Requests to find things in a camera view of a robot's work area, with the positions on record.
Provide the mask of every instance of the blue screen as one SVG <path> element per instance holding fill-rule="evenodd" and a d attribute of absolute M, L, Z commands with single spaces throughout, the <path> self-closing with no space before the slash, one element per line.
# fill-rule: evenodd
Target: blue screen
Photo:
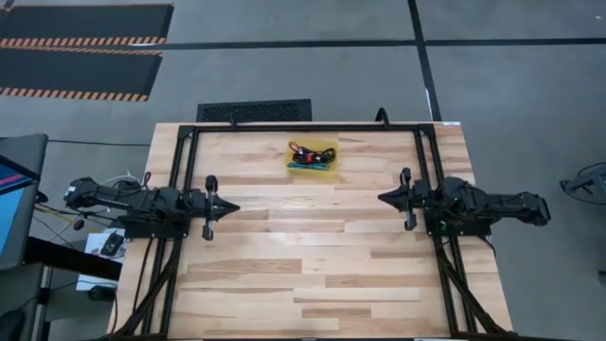
<path fill-rule="evenodd" d="M 0 190 L 17 187 L 31 181 L 31 178 L 7 165 L 0 165 Z"/>
<path fill-rule="evenodd" d="M 17 212 L 17 207 L 21 202 L 23 189 L 17 189 L 9 193 L 0 195 L 0 253 L 4 250 L 4 245 L 7 243 L 12 219 Z"/>

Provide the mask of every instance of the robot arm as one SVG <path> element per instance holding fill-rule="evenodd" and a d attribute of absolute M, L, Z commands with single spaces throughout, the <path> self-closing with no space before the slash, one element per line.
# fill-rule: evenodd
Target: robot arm
<path fill-rule="evenodd" d="M 215 176 L 206 177 L 205 187 L 207 194 L 197 188 L 185 193 L 176 188 L 148 189 L 132 184 L 115 188 L 86 177 L 74 180 L 63 199 L 75 210 L 101 205 L 126 211 L 116 220 L 127 238 L 184 238 L 191 218 L 205 218 L 203 238 L 212 241 L 213 222 L 240 207 L 217 195 Z"/>
<path fill-rule="evenodd" d="M 428 223 L 456 229 L 465 235 L 486 235 L 490 225 L 502 218 L 517 218 L 538 226 L 551 219 L 545 200 L 537 194 L 487 194 L 455 177 L 445 178 L 436 190 L 431 190 L 424 180 L 415 181 L 410 188 L 410 180 L 410 169 L 404 169 L 400 187 L 379 195 L 380 200 L 398 211 L 407 211 L 406 230 L 417 225 L 413 208 L 424 208 Z"/>

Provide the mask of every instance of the orange striped border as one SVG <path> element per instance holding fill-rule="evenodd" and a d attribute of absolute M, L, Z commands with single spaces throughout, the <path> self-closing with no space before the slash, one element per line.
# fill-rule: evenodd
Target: orange striped border
<path fill-rule="evenodd" d="M 0 95 L 13 97 L 34 97 L 45 99 L 91 99 L 119 101 L 147 101 L 149 96 L 141 94 L 100 93 L 90 91 L 21 89 L 0 87 Z"/>
<path fill-rule="evenodd" d="M 99 46 L 131 44 L 163 44 L 162 37 L 105 38 L 0 38 L 0 46 Z"/>
<path fill-rule="evenodd" d="M 84 52 L 84 53 L 113 53 L 127 55 L 153 55 L 163 57 L 162 52 L 158 51 L 139 51 L 139 50 L 119 50 L 119 49 L 100 49 L 100 48 L 75 48 L 75 47 L 46 47 L 46 46 L 0 46 L 2 48 L 33 50 L 33 51 L 56 51 L 56 52 Z"/>

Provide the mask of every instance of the desk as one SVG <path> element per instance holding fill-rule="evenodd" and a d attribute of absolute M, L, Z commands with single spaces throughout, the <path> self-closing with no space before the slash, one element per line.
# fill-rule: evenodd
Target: desk
<path fill-rule="evenodd" d="M 156 126 L 147 163 L 150 186 L 169 182 L 178 126 Z M 436 132 L 446 175 L 472 182 L 461 127 L 436 123 Z M 290 176 L 283 155 L 293 136 L 338 141 L 337 175 L 329 180 Z M 203 188 L 205 177 L 215 174 L 219 195 L 241 210 L 215 225 L 213 242 L 201 237 L 203 220 L 192 222 L 179 263 L 169 338 L 449 335 L 422 214 L 417 229 L 406 232 L 403 215 L 377 199 L 399 185 L 403 167 L 420 178 L 415 146 L 407 132 L 201 134 L 192 186 Z M 431 164 L 429 147 L 425 151 Z M 185 167 L 182 159 L 177 188 Z M 474 237 L 460 243 L 470 288 L 494 320 L 510 329 L 492 251 Z M 127 251 L 117 292 L 118 325 L 131 314 L 146 246 L 146 240 L 137 240 Z M 163 299 L 161 293 L 153 332 Z M 454 301 L 464 330 L 455 290 Z"/>

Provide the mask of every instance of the monitor screen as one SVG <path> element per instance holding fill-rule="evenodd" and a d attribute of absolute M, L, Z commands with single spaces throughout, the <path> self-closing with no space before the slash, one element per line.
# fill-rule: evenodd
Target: monitor screen
<path fill-rule="evenodd" d="M 0 194 L 8 193 L 31 184 L 34 179 L 24 174 L 20 167 L 0 157 Z"/>

